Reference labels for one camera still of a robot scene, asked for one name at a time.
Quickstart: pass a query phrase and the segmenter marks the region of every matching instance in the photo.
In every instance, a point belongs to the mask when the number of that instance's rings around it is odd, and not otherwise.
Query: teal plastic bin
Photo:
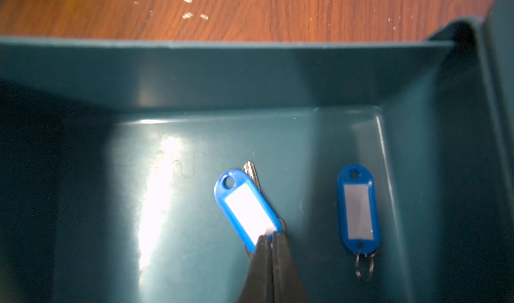
[[[512,0],[419,43],[0,39],[0,301],[235,302],[255,163],[312,302],[514,300]],[[369,283],[336,178],[375,179]]]

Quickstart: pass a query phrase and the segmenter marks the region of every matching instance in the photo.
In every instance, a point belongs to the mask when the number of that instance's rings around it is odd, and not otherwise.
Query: wood grain surface
[[[0,34],[175,41],[418,41],[493,0],[0,0]]]

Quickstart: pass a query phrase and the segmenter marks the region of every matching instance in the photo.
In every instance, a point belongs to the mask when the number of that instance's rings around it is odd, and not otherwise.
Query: scratch
[[[186,178],[186,179],[189,179],[189,178],[193,178],[194,176],[194,173],[195,173],[195,168],[194,168],[194,160],[195,160],[195,154],[193,153],[193,161],[192,161],[192,173],[190,175],[186,175],[184,174],[184,171],[183,171],[183,166],[182,166],[182,162],[180,160],[173,160],[173,164],[174,165],[177,165],[177,167],[180,166],[180,175],[183,177],[183,178]]]
[[[305,212],[305,210],[303,209],[303,201],[304,201],[304,200],[305,200],[305,198],[304,198],[304,199],[302,199],[302,200],[300,201],[300,210],[302,211],[302,213],[304,213],[304,214],[305,214],[305,216],[309,216],[309,214],[308,214],[308,213],[306,213],[306,212]]]
[[[153,13],[154,13],[154,12],[152,11],[152,10],[154,9],[154,6],[155,6],[155,0],[151,0],[151,1],[150,1],[150,6],[149,6],[149,9],[150,9],[150,17],[146,17],[146,20],[147,20],[147,21],[151,18],[151,16],[152,16],[152,15],[153,15]],[[148,23],[147,23],[147,22],[145,22],[145,24],[144,24],[142,27],[140,27],[140,28],[139,28],[138,33],[137,33],[136,38],[135,38],[136,40],[138,40],[138,39],[141,37],[141,34],[142,34],[142,33],[143,33],[143,31],[145,30],[145,28],[146,28],[146,25],[147,25],[147,24],[148,24]]]
[[[246,149],[245,147],[243,147],[242,145],[239,146],[239,148],[243,149],[244,151],[246,152],[251,152],[250,150]]]

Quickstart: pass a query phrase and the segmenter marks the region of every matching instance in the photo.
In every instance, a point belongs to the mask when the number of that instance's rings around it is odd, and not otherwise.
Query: blue key tag
[[[341,238],[356,256],[355,273],[359,271],[359,256],[370,258],[368,281],[373,274],[373,256],[380,243],[375,183],[363,166],[349,165],[337,177],[339,225]]]
[[[226,186],[228,177],[234,180],[232,188]],[[214,197],[251,253],[260,235],[282,232],[279,219],[245,172],[225,172],[216,182]]]

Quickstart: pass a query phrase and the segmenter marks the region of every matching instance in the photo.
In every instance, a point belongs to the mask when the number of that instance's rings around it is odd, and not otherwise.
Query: metal ring
[[[360,254],[361,251],[362,251],[362,248],[359,248],[359,251],[356,254],[357,258],[355,259],[355,275],[357,275],[358,279],[360,279],[360,280],[362,280],[364,282],[369,282],[369,280],[373,276],[373,269],[375,268],[375,264],[374,264],[375,258],[374,257],[377,254],[377,251],[374,251],[373,253],[371,253],[369,255],[364,255],[364,257],[371,259],[370,262],[369,262],[369,273],[368,273],[368,277],[367,278],[363,278],[362,274],[360,274],[359,256],[361,255]]]

